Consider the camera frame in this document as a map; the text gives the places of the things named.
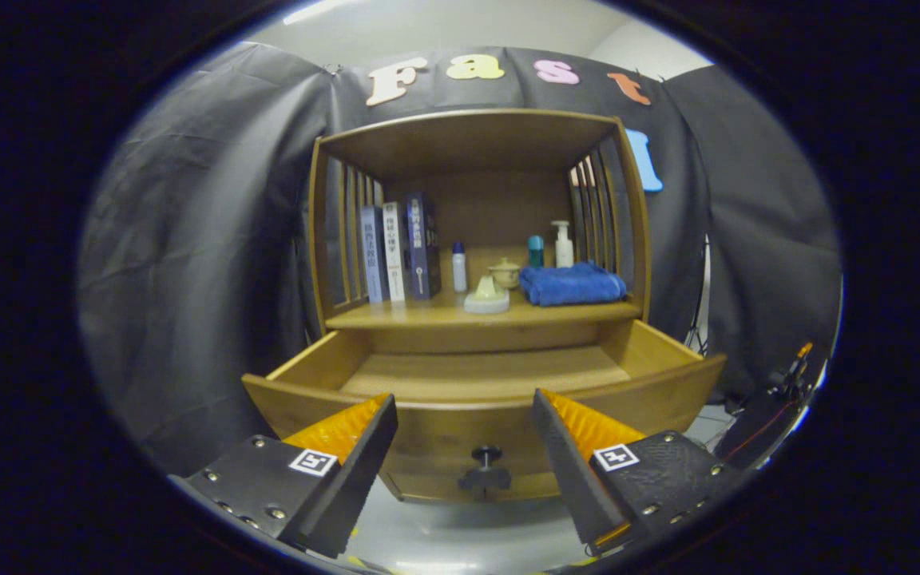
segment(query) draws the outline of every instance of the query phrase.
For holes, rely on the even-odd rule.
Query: red wire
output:
[[[730,451],[730,454],[728,454],[725,459],[733,458],[733,454],[736,454],[736,452],[739,451],[742,447],[744,447],[748,443],[751,443],[752,439],[755,439],[755,437],[759,437],[759,435],[762,434],[764,430],[769,429],[769,426],[773,425],[773,423],[776,422],[776,419],[779,419],[780,415],[782,415],[783,412],[786,411],[788,407],[790,407],[791,405],[795,405],[796,403],[797,403],[797,400],[793,400],[789,402],[788,404],[784,405],[782,408],[780,408],[778,414],[773,415],[773,418],[769,419],[769,422],[766,423],[766,425],[763,425],[762,429],[757,430],[755,434],[747,438],[747,440],[744,441],[744,443],[741,443],[740,445],[735,447],[733,451]]]

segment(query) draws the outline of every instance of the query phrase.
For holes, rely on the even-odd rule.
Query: wooden cabinet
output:
[[[430,301],[371,304],[360,208],[415,190],[437,210],[442,291]],[[457,480],[474,466],[471,449],[485,444],[502,448],[496,465],[514,475],[509,490],[489,498],[556,495],[530,421],[534,389],[651,434],[686,430],[722,371],[725,357],[702,358],[647,324],[644,193],[615,117],[465,110],[319,138],[309,200],[323,336],[271,374],[245,375],[244,385],[280,437],[394,393],[399,429],[381,477],[398,498],[481,496]],[[541,308],[516,290],[506,313],[463,311],[445,247],[463,241],[474,285],[501,257],[526,264],[533,234],[546,237],[553,265],[557,219],[572,222],[578,261],[632,277],[625,301]]]

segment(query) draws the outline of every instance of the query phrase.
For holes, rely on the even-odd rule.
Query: open drawer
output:
[[[512,474],[490,498],[558,495],[530,417],[545,388],[653,434],[687,430],[725,356],[702,358],[640,320],[591,326],[580,345],[529,351],[386,353],[377,331],[330,331],[270,375],[245,375],[253,402],[280,437],[383,392],[399,428],[381,470],[398,498],[471,500],[457,480],[471,449],[497,445]]]

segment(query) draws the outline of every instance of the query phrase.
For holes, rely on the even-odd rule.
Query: floor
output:
[[[732,422],[723,407],[708,405],[685,434],[712,450]],[[398,502],[376,480],[336,563],[358,559],[398,573],[483,575],[536,573],[589,558],[560,499]]]

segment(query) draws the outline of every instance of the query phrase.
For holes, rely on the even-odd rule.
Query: white bottle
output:
[[[556,267],[573,266],[573,242],[566,236],[567,226],[570,222],[556,220],[552,225],[559,227],[559,234],[556,237]]]
[[[457,294],[467,291],[467,257],[459,241],[453,244],[453,291]]]

